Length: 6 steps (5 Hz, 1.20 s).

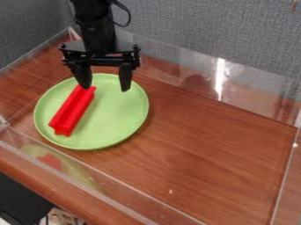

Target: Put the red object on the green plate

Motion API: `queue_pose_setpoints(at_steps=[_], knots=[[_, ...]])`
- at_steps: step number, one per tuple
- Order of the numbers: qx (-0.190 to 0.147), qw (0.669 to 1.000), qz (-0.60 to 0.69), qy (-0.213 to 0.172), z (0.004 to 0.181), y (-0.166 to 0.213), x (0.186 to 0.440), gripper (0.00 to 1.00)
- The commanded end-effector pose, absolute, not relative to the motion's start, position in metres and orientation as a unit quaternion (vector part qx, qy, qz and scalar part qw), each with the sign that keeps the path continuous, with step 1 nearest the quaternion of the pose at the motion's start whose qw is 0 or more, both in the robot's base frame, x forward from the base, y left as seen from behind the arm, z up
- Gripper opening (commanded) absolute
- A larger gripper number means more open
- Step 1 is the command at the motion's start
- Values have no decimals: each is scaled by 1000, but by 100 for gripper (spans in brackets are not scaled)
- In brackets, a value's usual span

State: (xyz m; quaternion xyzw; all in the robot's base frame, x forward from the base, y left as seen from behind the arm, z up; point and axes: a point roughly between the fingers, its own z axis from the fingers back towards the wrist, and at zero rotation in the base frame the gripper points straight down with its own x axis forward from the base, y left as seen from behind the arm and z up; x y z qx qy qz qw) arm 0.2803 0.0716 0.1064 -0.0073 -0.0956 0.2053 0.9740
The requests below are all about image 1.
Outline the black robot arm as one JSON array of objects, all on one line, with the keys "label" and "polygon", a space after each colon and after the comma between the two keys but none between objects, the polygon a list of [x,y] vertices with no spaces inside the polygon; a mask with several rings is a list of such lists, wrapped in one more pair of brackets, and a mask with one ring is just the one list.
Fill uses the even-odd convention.
[{"label": "black robot arm", "polygon": [[81,39],[60,45],[63,63],[84,89],[92,85],[91,66],[117,67],[121,91],[127,91],[140,66],[140,48],[116,37],[115,26],[129,25],[131,12],[117,0],[69,1]]}]

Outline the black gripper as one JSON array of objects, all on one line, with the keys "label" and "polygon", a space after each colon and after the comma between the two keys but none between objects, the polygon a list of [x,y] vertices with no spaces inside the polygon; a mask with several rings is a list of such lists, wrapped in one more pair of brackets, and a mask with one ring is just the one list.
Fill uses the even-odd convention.
[{"label": "black gripper", "polygon": [[87,50],[81,40],[64,42],[60,47],[63,64],[71,69],[77,84],[88,90],[92,85],[91,66],[119,68],[121,91],[131,88],[131,69],[140,66],[140,47],[116,39],[107,50]]}]

